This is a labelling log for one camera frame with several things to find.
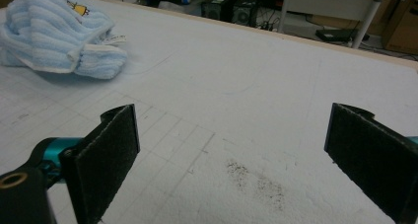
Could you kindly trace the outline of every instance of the black equipment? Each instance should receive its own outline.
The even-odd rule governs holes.
[[[202,2],[202,17],[230,23],[237,0],[205,0]]]
[[[78,223],[98,223],[140,151],[134,105],[105,112],[85,138],[46,138],[0,176],[0,222],[55,224],[47,189],[65,180]]]
[[[325,151],[396,223],[418,215],[418,141],[374,120],[362,109],[333,104]]]
[[[258,0],[239,0],[234,5],[233,24],[255,27]]]

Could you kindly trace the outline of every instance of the cloth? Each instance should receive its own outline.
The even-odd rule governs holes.
[[[113,27],[109,16],[83,0],[15,0],[0,26],[0,64],[110,79],[127,57],[103,45]]]

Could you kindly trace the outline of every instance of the pencil grid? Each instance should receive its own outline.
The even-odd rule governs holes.
[[[1,174],[25,163],[42,139],[84,137],[100,124],[101,113],[134,104],[141,151],[102,220],[123,224],[173,219],[168,206],[175,201],[170,199],[215,133],[105,84],[73,79],[56,84],[28,69],[0,71]],[[47,194],[58,223],[77,223],[66,185],[56,184]]]

